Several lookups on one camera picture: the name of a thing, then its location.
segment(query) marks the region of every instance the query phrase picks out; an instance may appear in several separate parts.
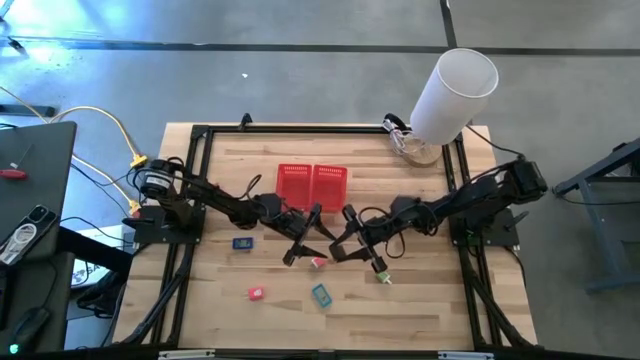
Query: white cable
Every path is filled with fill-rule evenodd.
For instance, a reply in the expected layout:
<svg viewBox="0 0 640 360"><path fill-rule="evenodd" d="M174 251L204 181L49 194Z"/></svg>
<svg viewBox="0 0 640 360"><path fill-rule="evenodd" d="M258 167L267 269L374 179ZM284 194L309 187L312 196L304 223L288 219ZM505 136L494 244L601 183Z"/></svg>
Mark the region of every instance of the white cable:
<svg viewBox="0 0 640 360"><path fill-rule="evenodd" d="M131 141L129 140L129 137L128 137L126 131L124 130L124 128L122 127L122 124L120 123L120 120L118 120L118 118L116 118L115 116L113 116L112 114L110 114L109 112L107 112L105 110L102 110L100 108L93 107L93 106L77 106L77 107L71 108L69 110L63 111L63 112L59 113L58 115L56 115L55 117L53 117L51 120L47 121L36 109L34 109L31 105L27 104L22 99L20 99L18 96L14 95L11 91L5 89L3 86L0 86L0 89L3 90L4 92L6 92L7 94L9 94L14 99L16 99L22 105L24 105L27 109L29 109L32 113L34 113L38 118L40 118L40 120L42 120L42 122L44 122L45 124L53 123L55 121L61 121L62 118L64 118L67 114L69 114L71 112L74 112L74 111L77 111L77 110L93 110L93 111L97 111L97 112L109 117L111 120L113 120L118 125L118 127L120 128L120 131L122 132L122 135L124 136L124 138L125 138L125 140L127 142L127 145L129 146L129 149L131 150L131 153L133 154L134 162L140 157L140 155L138 155L136 153L135 148L131 144ZM98 169L97 167L95 167L94 165L89 163L88 161L82 160L75 153L73 153L71 157L73 158L73 160L75 160L75 161L79 162L80 164L88 167L89 169L95 171L96 173L98 173L99 175L101 175L102 177L107 179L109 181L109 183L111 183L112 186L114 186L116 189L118 189L120 194L122 194L122 196L125 199L127 199L127 202L129 202L129 207L131 208L132 211L135 211L135 209L139 206L139 204L136 201L132 200L124 192L124 190L122 190L122 188L117 183L113 182L113 178L111 178L111 176L107 175L102 170Z"/></svg>
<svg viewBox="0 0 640 360"><path fill-rule="evenodd" d="M414 138L413 133L411 131L398 130L391 123L391 121L386 119L382 122L382 127L389 132L389 137L391 140L391 149L396 154L403 156L405 154L413 154L421 149L421 147L415 147L413 150L407 151L407 144L405 142L405 139Z"/></svg>

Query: black metal frame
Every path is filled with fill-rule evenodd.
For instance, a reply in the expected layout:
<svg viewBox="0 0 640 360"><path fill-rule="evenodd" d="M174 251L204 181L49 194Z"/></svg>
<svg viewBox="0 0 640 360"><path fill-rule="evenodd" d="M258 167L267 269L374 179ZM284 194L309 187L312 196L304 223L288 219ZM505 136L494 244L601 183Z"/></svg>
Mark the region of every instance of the black metal frame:
<svg viewBox="0 0 640 360"><path fill-rule="evenodd" d="M606 175L623 165L638 161L640 157L640 138L619 146L609 155L595 164L584 169L570 179L563 181L553 188L553 192L558 197L563 197L573 190L579 190L585 202L584 206L589 215L589 219L595 231L597 244L600 247L600 254L604 259L604 267L607 275L598 280L592 280L586 285L586 292L589 294L615 289L625 285L640 284L640 272L631 266L622 241L611 236L606 230L604 223L605 215L594 199L596 195L596 183L616 182L616 183L636 183L640 179L636 176L606 177Z"/></svg>
<svg viewBox="0 0 640 360"><path fill-rule="evenodd" d="M213 140L215 134L218 133L293 133L293 134L380 134L387 135L387 132L380 126L340 126L340 125L310 125L310 126L295 126L295 125L247 125L252 120L248 114L245 114L243 121L238 125L194 125L191 131L191 138L189 143L189 150L187 154L187 161L185 166L189 170L193 170L194 159L196 155L196 149L201 139L204 139L204 153L202 155L202 162L200 163L199 176L202 179L206 179L206 174L209 169L209 162L211 158L211 152L213 148ZM452 143L455 146L458 161L460 163L460 173L463 182L470 181L469 168L467 164L466 153L464 150L464 143L462 135L460 134L456 140ZM447 186L449 191L456 190L456 179L453 170L453 162L451 157L450 145L444 145L442 147L443 160L445 165L445 177L447 180ZM449 218L450 224L456 222L455 217ZM500 310L499 306L493 300L491 293L491 282L489 278L489 271L487 266L486 255L484 252L484 244L481 242L477 245L473 245L477 251L477 261L479 275L475 274L475 271L471 267L469 260L468 249L465 239L457 238L460 232L454 230L455 226L450 226L452 242L458 249L460 257L460 264L462 270L463 286L465 290L465 297L467 303L467 311L469 314L469 326L471 330L471 336L473 340L474 349L476 353L486 353L487 355L493 354L496 359L619 359L613 357L604 357L596 355L586 355L577 353L566 353L545 350L537 346L529 346L518 342L516 337L517 347L506 347L502 345L500 329L506 329L511 324L506 319L504 313ZM164 275L162 280L162 287L165 288L170 282L174 263L176 260L177 244L170 244L169 251L167 253L167 260L165 263ZM195 251L195 245L186 245L185 252L191 254ZM164 314L160 316L154 325L152 332L151 342L152 345L157 346L169 346L172 349L178 349L178 340L180 337L180 331L182 327L182 319L184 315L184 307L186 304L186 292L188 288L189 278L187 277L181 284L178 290L178 297L176 301L176 308L174 312L173 322L171 325L171 333L166 342L161 342L161 331L164 324ZM480 327L479 313L477 303L475 300L475 294L478 294L487 307L487 313L489 315L489 326L491 335L491 344L487 344L483 338L482 330ZM322 351L322 350L297 350L297 349L215 349L215 355L217 357L262 357L262 358L274 358L279 359L287 356L308 356L310 359L338 359L342 357L349 358L442 358L442 354L451 352L444 351L369 351L369 350L335 350L335 351Z"/></svg>

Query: red basket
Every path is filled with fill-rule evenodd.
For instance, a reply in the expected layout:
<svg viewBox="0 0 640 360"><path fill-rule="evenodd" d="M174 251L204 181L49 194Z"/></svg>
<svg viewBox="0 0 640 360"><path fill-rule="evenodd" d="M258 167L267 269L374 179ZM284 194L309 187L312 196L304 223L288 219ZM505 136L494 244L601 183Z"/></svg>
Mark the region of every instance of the red basket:
<svg viewBox="0 0 640 360"><path fill-rule="evenodd" d="M300 209L309 209L311 192L311 165L278 165L276 194L284 198L287 205Z"/></svg>
<svg viewBox="0 0 640 360"><path fill-rule="evenodd" d="M322 205L322 212L339 212L347 197L347 169L338 166L316 165L311 181L311 201Z"/></svg>

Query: wooden table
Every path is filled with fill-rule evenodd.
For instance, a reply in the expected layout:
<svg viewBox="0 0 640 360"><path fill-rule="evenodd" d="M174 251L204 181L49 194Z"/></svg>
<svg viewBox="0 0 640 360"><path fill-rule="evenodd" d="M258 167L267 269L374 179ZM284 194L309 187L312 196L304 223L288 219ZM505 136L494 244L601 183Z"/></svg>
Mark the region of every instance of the wooden table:
<svg viewBox="0 0 640 360"><path fill-rule="evenodd" d="M167 124L161 158L186 158L192 125ZM475 128L488 136L486 127ZM464 139L472 176L495 165L487 143L467 129ZM452 154L457 174L454 148ZM207 175L210 182L240 195L254 175L262 174L253 194L268 193L275 191L280 163L347 167L347 202L357 211L365 206L388 209L398 194L434 200L448 192L442 159L429 168L412 168L391 151L385 135L216 134ZM365 219L374 215L365 214ZM339 214L325 215L323 221L333 234L344 230ZM250 231L236 229L226 216L209 209L191 271L180 347L472 349L460 264L447 227L445 221L435 237L406 231L404 257L385 256L393 282L385 285L376 280L370 264L361 261L314 271L309 259L303 258L287 268L282 256L291 241L261 225ZM232 250L231 239L239 236L255 238L251 253ZM355 237L349 242L347 250L357 248ZM328 240L313 230L305 244L329 255ZM384 254L383 246L377 250ZM389 251L400 250L400 241L393 239ZM158 297L166 252L166 245L152 245L135 258L115 341L131 333ZM487 259L496 301L523 336L535 342L518 264L502 248L488 248ZM311 294L319 283L333 298L327 309L319 308ZM264 286L264 300L249 301L247 291L255 286ZM170 328L174 300L168 307L164 335ZM489 339L484 307L478 309L483 334Z"/></svg>

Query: gray floor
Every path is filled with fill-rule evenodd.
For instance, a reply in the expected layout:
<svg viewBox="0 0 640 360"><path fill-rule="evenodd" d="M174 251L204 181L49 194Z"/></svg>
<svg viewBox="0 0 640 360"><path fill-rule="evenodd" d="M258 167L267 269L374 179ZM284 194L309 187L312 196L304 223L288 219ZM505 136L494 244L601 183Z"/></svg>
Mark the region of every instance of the gray floor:
<svg viewBox="0 0 640 360"><path fill-rule="evenodd" d="M451 9L462 46L640 46L640 4L632 0L451 0ZM16 0L6 19L11 27L5 27L5 34L23 36L446 44L436 0ZM259 122L378 123L387 112L406 119L437 60L437 55L420 54L55 48L29 49L25 59L11 49L1 51L0 84L32 103L108 109L123 120L139 148L152 155L169 121L238 121L244 112ZM501 82L475 123L489 125L499 144L538 161L549 184L640 134L640 58L492 59ZM109 120L93 113L69 120L79 124L78 154L114 176L127 171L130 154ZM499 161L510 159L496 155ZM557 350L640 357L640 289L593 296L583 291L587 281L603 275L584 209L551 195L522 208L531 211L519 232L540 343ZM121 218L103 194L74 173L63 216L71 215L98 225ZM83 330L77 329L86 329L86 322L104 326L104 321L77 321L70 322L67 346L97 345L101 339L78 340Z"/></svg>

